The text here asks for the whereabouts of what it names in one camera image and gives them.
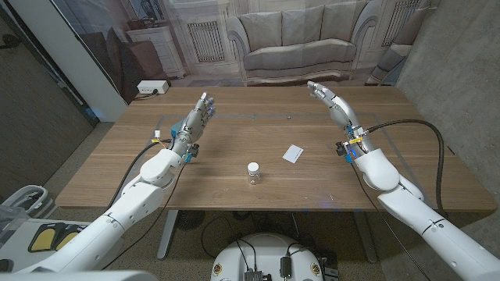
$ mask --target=black connector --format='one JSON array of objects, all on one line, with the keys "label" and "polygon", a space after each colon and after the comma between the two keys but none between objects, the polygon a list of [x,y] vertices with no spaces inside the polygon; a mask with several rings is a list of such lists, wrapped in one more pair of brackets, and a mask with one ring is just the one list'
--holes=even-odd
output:
[{"label": "black connector", "polygon": [[290,256],[282,257],[280,260],[280,276],[281,278],[291,277],[291,258]]},{"label": "black connector", "polygon": [[344,145],[339,141],[335,145],[337,145],[337,154],[338,156],[344,156],[347,154],[347,151],[344,148]]}]

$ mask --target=wooden table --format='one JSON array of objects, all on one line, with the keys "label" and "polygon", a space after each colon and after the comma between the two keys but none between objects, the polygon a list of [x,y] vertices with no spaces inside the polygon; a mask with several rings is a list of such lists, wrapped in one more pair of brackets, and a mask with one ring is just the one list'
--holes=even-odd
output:
[{"label": "wooden table", "polygon": [[[332,87],[354,108],[365,128],[422,116],[395,87]],[[373,211],[348,163],[335,152],[345,141],[327,108],[306,87],[189,87],[134,101],[56,199],[67,208],[104,208],[128,165],[155,128],[168,137],[203,91],[217,113],[198,142],[199,155],[178,183],[170,209]],[[375,147],[435,207],[438,143],[432,130],[401,124],[370,134]],[[295,164],[282,159],[291,144],[304,151]],[[159,150],[156,146],[145,159]],[[262,182],[247,183],[246,166],[258,162]],[[372,199],[380,191],[367,188]],[[451,151],[445,152],[442,200],[447,212],[490,212],[497,205]]]}]

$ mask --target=yellow pad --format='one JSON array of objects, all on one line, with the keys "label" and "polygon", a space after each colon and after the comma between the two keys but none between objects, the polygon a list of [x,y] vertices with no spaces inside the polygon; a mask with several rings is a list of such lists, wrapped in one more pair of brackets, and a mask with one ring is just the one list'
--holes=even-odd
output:
[{"label": "yellow pad", "polygon": [[78,233],[70,233],[57,245],[55,248],[56,251],[59,251],[64,245],[68,244]]},{"label": "yellow pad", "polygon": [[31,246],[32,251],[50,250],[52,240],[54,240],[55,230],[46,229],[42,231]]}]

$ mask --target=small glass jar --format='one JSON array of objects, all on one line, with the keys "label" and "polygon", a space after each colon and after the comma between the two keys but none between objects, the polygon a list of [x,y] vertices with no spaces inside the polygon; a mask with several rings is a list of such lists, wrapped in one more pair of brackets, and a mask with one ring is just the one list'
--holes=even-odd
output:
[{"label": "small glass jar", "polygon": [[259,164],[255,162],[248,164],[248,183],[250,184],[260,183]]}]

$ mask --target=table leg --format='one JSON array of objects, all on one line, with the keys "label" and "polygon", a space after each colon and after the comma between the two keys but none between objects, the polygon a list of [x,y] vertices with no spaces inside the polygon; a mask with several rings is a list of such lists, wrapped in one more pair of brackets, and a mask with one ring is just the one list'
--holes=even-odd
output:
[{"label": "table leg", "polygon": [[163,227],[162,239],[159,241],[158,253],[156,257],[159,259],[166,258],[172,240],[173,229],[177,221],[177,213],[179,210],[169,210],[166,214],[165,226]]},{"label": "table leg", "polygon": [[376,263],[377,253],[375,251],[375,244],[365,212],[354,212],[354,222],[356,223],[359,236],[361,237],[366,260],[368,260],[369,263]]}]

